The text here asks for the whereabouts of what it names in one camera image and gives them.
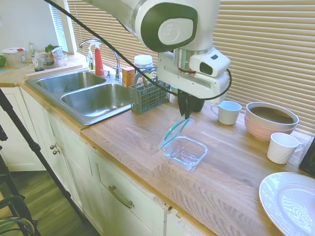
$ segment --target cardboard box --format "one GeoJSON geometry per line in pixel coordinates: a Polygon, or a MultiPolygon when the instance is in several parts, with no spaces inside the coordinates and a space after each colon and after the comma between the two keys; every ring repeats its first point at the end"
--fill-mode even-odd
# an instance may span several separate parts
{"type": "Polygon", "coordinates": [[[123,68],[123,86],[128,88],[134,84],[135,70],[133,67],[123,68]]]}

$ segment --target utensil basket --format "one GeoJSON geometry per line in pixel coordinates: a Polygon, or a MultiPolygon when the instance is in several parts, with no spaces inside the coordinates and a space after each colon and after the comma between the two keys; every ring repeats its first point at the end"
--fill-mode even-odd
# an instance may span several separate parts
{"type": "MultiPolygon", "coordinates": [[[[146,74],[148,72],[154,72],[156,70],[156,67],[152,67],[143,70],[143,73],[146,74]]],[[[153,85],[149,81],[147,81],[147,85],[145,85],[145,83],[143,82],[137,84],[139,77],[141,77],[141,75],[137,73],[134,78],[134,85],[129,87],[132,111],[142,114],[149,110],[152,110],[153,108],[163,104],[166,101],[169,101],[169,93],[153,85]]],[[[152,80],[154,80],[160,86],[166,88],[167,90],[170,89],[169,84],[158,80],[157,77],[152,78],[152,80]]]]}

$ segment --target spray bottle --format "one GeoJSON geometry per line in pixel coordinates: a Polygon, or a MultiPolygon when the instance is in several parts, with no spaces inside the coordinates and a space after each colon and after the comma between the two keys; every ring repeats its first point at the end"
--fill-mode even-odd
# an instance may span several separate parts
{"type": "Polygon", "coordinates": [[[95,74],[96,75],[103,75],[103,62],[102,56],[100,54],[100,43],[94,42],[95,45],[95,74]]]}

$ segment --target kitchen counter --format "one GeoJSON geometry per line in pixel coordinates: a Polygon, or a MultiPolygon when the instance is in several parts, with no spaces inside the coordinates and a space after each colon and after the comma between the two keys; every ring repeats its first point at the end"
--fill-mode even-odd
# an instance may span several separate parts
{"type": "MultiPolygon", "coordinates": [[[[281,236],[263,210],[259,185],[275,172],[305,174],[298,169],[303,151],[296,152],[285,165],[275,164],[266,156],[269,143],[247,132],[243,114],[234,126],[223,125],[210,106],[206,103],[202,112],[193,116],[191,135],[208,147],[208,153],[192,173],[168,165],[158,148],[170,122],[178,117],[174,98],[143,115],[128,111],[80,133],[207,235],[281,236]]],[[[309,143],[309,136],[292,135],[309,143]]]]}
{"type": "Polygon", "coordinates": [[[53,66],[47,66],[44,71],[39,71],[36,73],[34,71],[34,66],[31,63],[29,66],[19,69],[13,69],[8,66],[0,67],[0,88],[1,87],[13,88],[15,86],[18,86],[19,82],[24,81],[27,76],[32,78],[38,78],[43,76],[43,73],[45,74],[45,76],[48,76],[49,74],[51,75],[70,70],[77,70],[83,68],[82,64],[84,64],[85,61],[86,59],[84,55],[76,53],[75,55],[68,55],[67,66],[56,68],[54,68],[53,66]]]}

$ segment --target sink basin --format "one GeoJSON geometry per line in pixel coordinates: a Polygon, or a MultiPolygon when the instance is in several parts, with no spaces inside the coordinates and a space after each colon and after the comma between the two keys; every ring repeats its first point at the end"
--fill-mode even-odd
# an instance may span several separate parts
{"type": "Polygon", "coordinates": [[[98,117],[130,104],[128,89],[118,84],[103,84],[61,98],[83,116],[98,117]]]}
{"type": "Polygon", "coordinates": [[[26,80],[26,83],[84,125],[131,108],[129,91],[116,81],[87,69],[26,80]]]}
{"type": "Polygon", "coordinates": [[[104,78],[89,72],[79,72],[49,77],[37,84],[52,93],[65,93],[104,83],[104,78]]]}

